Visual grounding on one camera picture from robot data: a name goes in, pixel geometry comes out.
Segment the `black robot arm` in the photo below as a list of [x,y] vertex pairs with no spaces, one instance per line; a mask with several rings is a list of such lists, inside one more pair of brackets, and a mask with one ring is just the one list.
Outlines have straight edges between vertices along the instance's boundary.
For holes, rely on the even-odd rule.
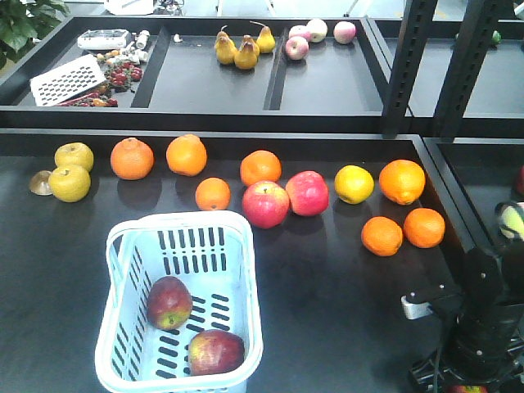
[[406,318],[442,322],[435,351],[409,370],[417,392],[497,392],[523,376],[523,204],[500,203],[495,213],[506,245],[468,251],[459,286],[401,298]]

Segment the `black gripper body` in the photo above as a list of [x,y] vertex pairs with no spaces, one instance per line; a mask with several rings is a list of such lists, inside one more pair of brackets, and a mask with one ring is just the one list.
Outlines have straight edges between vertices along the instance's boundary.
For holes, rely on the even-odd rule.
[[460,286],[440,284],[400,300],[408,319],[442,322],[436,349],[414,363],[415,389],[500,389],[523,377],[523,247],[471,249]]

